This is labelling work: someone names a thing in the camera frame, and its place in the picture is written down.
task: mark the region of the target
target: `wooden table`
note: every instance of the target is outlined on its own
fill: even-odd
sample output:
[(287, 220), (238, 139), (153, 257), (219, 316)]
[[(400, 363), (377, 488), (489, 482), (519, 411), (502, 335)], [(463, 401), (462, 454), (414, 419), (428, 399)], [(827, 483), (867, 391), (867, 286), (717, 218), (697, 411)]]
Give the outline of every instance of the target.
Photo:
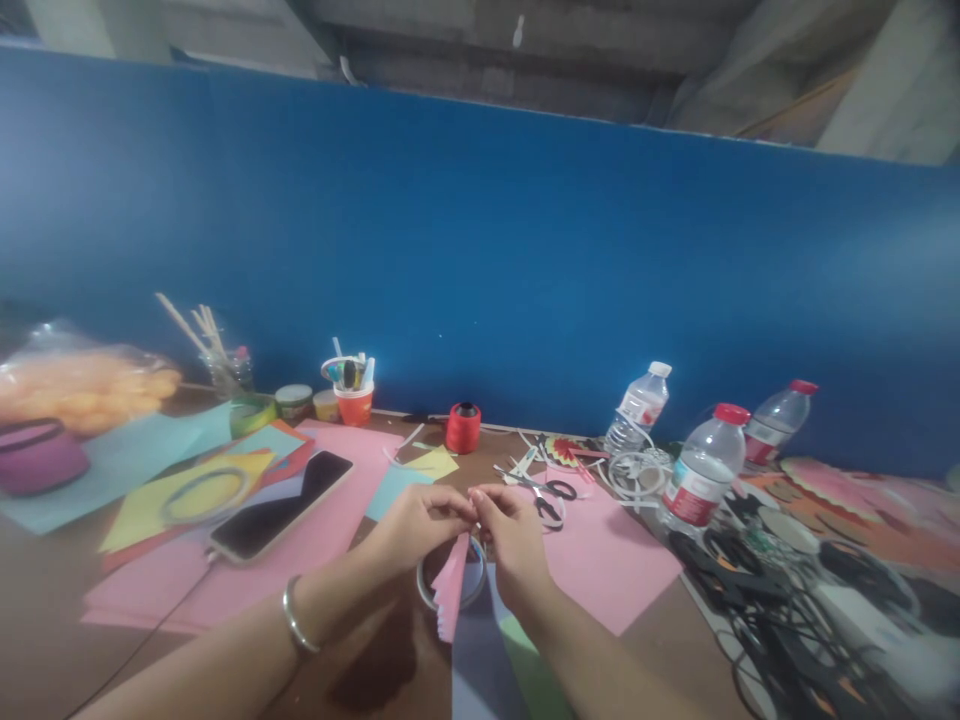
[[(181, 394), (178, 414), (209, 404), (208, 396)], [(402, 436), (413, 427), (383, 415), (371, 423), (372, 429)], [(436, 426), (417, 439), (443, 442)], [(460, 469), (440, 482), (466, 490), (496, 481), (492, 465), (504, 465), (525, 450), (516, 434), (484, 434), (480, 449), (457, 458)], [(406, 447), (399, 459), (406, 462), (422, 452)], [(113, 504), (45, 537), (0, 516), (0, 717), (64, 718), (144, 638), (143, 630), (79, 622), (84, 594), (102, 579), (97, 547), (115, 510)], [(364, 518), (354, 543), (373, 525)], [(188, 640), (157, 633), (117, 682)], [(734, 691), (729, 662), (679, 579), (627, 629), (623, 641), (647, 672), (694, 699), (707, 715), (749, 718)], [(436, 616), (408, 574), (355, 608), (264, 717), (448, 720), (450, 662), (450, 646), (437, 639)]]

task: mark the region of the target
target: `red thread spool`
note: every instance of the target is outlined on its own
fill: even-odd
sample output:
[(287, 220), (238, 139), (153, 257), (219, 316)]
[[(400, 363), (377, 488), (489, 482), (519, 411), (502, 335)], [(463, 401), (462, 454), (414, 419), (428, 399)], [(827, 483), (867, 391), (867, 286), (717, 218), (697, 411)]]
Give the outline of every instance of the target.
[(447, 448), (466, 455), (480, 444), (480, 408), (473, 403), (457, 403), (447, 420)]

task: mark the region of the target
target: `plastic bottle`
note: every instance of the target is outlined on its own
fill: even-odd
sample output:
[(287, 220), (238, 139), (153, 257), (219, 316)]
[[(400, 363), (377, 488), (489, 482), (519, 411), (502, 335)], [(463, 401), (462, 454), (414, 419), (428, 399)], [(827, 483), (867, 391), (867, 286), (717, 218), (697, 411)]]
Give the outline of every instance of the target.
[(742, 407), (721, 403), (712, 420), (690, 433), (657, 508), (662, 526), (693, 536), (707, 526), (743, 469), (743, 426), (749, 419)]
[(776, 458), (780, 448), (800, 429), (810, 414), (810, 396), (819, 390), (805, 380), (769, 398), (757, 408), (743, 434), (747, 440), (747, 467), (761, 470)]
[(666, 363), (652, 362), (646, 375), (630, 383), (614, 415), (613, 423), (607, 430), (603, 441), (604, 450), (611, 455), (618, 455), (643, 449), (643, 436), (634, 430), (625, 418), (630, 418), (646, 432), (650, 432), (670, 398), (666, 381), (671, 370), (673, 368)]

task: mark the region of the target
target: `person's right hand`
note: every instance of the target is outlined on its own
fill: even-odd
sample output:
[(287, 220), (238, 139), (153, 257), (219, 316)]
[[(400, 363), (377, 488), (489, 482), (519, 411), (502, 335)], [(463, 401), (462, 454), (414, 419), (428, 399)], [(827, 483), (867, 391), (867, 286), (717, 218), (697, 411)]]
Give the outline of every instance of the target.
[(500, 597), (520, 616), (556, 587), (537, 510), (504, 485), (478, 485), (470, 488), (469, 495), (480, 517), (482, 536), (493, 541)]

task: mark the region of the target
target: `blue wall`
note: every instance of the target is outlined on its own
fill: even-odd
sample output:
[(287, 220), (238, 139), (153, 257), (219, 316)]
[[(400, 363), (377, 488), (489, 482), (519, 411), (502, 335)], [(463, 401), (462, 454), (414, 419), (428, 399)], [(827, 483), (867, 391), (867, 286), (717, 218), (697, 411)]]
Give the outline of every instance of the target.
[(339, 335), (377, 405), (601, 433), (674, 365), (662, 437), (820, 383), (792, 447), (956, 462), (960, 173), (232, 71), (0, 51), (0, 296), (192, 362), (205, 301), (260, 387)]

